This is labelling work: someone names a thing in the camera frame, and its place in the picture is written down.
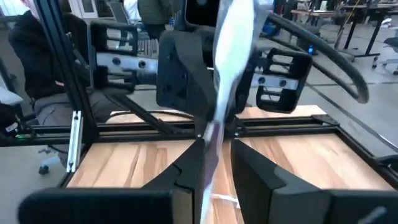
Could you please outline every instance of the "table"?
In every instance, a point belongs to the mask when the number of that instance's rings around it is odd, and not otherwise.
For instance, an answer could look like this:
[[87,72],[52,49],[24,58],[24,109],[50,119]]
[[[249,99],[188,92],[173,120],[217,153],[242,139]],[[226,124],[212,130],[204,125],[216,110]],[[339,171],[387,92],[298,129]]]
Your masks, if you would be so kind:
[[[317,29],[320,29],[322,23],[319,22],[319,18],[331,18],[334,15],[333,11],[324,11],[324,12],[311,12],[311,11],[304,11],[304,10],[291,10],[291,13],[293,14],[292,21],[296,22],[298,15],[302,16],[312,16],[311,20],[311,25],[315,26]],[[290,43],[292,41],[292,34],[289,33],[289,39],[288,42]]]
[[[392,9],[392,6],[365,6],[365,5],[361,5],[361,6],[343,6],[342,9],[354,10],[354,12],[353,12],[354,13],[354,17],[353,17],[353,23],[351,25],[351,29],[349,30],[349,33],[348,33],[347,41],[346,41],[346,43],[344,45],[343,50],[340,50],[340,52],[343,52],[343,53],[346,53],[348,55],[351,55],[352,56],[352,59],[351,59],[352,62],[354,62],[355,58],[357,58],[357,57],[377,57],[377,56],[379,56],[380,53],[371,54],[370,51],[372,50],[374,41],[376,40],[376,36],[379,33],[380,26],[381,26],[381,23],[382,23],[382,21],[384,19],[384,16],[387,14],[387,12],[390,9]],[[369,41],[369,44],[368,44],[368,47],[367,47],[365,53],[358,52],[357,49],[354,49],[354,51],[348,49],[349,43],[351,42],[351,38],[352,38],[352,36],[354,34],[354,30],[355,30],[356,24],[358,23],[359,17],[360,17],[360,14],[356,13],[357,10],[366,10],[367,14],[370,14],[369,12],[372,12],[372,14],[377,15],[377,24],[376,24],[376,27],[374,28],[372,37],[371,37],[371,39]]]
[[[298,106],[291,114],[268,113],[246,108],[240,118],[273,118],[325,114],[318,106]],[[184,118],[157,115],[164,121]],[[117,116],[109,123],[140,122],[135,115]],[[278,165],[323,189],[393,188],[334,134],[278,136],[242,139]],[[142,187],[160,174],[193,141],[129,142],[94,144],[68,187]],[[236,197],[231,179],[230,142],[225,142],[216,171],[216,194]],[[213,199],[207,223],[243,223],[232,202]]]

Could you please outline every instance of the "chair wheel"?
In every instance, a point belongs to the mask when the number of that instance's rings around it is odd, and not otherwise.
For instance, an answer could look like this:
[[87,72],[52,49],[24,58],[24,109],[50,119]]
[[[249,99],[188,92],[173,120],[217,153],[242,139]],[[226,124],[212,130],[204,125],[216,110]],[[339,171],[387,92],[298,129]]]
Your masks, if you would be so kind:
[[50,172],[50,169],[48,166],[40,166],[40,168],[39,168],[40,175],[45,175],[45,174],[48,174],[49,172]]

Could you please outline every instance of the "black mounting plate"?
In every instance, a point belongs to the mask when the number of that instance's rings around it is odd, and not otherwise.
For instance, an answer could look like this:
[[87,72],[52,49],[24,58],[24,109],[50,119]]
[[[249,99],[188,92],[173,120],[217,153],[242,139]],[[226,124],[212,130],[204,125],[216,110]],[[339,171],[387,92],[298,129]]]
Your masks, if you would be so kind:
[[[275,57],[283,56],[291,58],[290,63],[278,62]],[[286,72],[276,71],[271,68],[273,65],[283,65]],[[281,78],[288,78],[297,81],[295,89],[284,88],[284,83],[279,88],[272,90],[259,86],[256,94],[256,104],[264,111],[276,113],[291,113],[299,102],[301,92],[307,81],[308,74],[312,67],[312,56],[301,53],[273,48],[269,51],[266,60],[259,65],[265,75],[275,75]]]

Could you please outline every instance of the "wooden surface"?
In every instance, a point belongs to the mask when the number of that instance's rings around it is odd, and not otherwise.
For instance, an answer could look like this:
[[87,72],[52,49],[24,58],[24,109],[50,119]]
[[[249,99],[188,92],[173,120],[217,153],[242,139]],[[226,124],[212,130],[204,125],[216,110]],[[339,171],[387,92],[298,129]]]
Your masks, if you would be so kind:
[[[241,118],[309,116],[323,114],[317,106],[298,106],[292,114],[267,113],[246,108]],[[183,118],[159,115],[163,120]],[[112,123],[139,122],[134,115],[118,116]],[[289,172],[322,189],[392,190],[334,134],[246,138],[243,142]],[[160,174],[193,141],[95,144],[68,187],[142,187]],[[236,198],[231,178],[230,143],[223,146],[216,171],[215,194]],[[207,223],[243,223],[233,202],[213,199]]]
[[332,17],[334,15],[333,11],[310,12],[310,11],[298,10],[298,9],[291,10],[291,13],[298,14],[298,15],[306,15],[306,16],[311,14],[311,16],[316,16],[316,17]]

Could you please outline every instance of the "concrete floor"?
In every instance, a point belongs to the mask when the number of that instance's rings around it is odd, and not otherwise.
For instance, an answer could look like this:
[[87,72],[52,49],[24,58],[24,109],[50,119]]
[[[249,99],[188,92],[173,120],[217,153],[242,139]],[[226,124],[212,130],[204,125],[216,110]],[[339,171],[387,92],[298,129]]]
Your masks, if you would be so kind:
[[[337,27],[326,26],[322,35],[328,38],[336,36]],[[341,40],[341,46],[345,39],[349,26]],[[359,47],[365,50],[373,28],[359,25],[356,28],[350,47]],[[397,54],[391,49],[383,48],[382,41],[393,37],[394,32],[382,29],[377,36],[372,52],[381,52],[380,60],[384,58],[396,58]],[[0,34],[0,44],[6,45],[6,34]],[[18,76],[16,83],[18,90],[23,86],[22,68],[9,47],[0,52],[10,73]],[[322,55],[315,60],[326,66],[333,73],[351,83],[349,78],[336,65],[332,64]],[[388,65],[386,69],[377,67],[372,70],[373,58],[358,58],[353,64],[363,74],[369,83],[371,100],[366,105],[355,102],[347,93],[336,86],[333,81],[312,69],[308,78],[308,85],[304,88],[300,99],[301,105],[318,105],[337,121],[339,121],[351,135],[364,144],[376,156],[394,154],[394,146],[398,145],[398,77],[392,75],[396,65]],[[159,108],[155,103],[155,91],[137,91],[131,96],[133,100],[143,107],[153,110]],[[255,105],[254,95],[251,94],[249,104]],[[44,187],[54,187],[64,175],[61,166],[51,167],[50,174],[40,176],[37,173],[42,159],[52,155],[38,154],[41,147],[10,147],[0,150],[0,223],[16,223],[16,208],[23,197],[34,190]]]

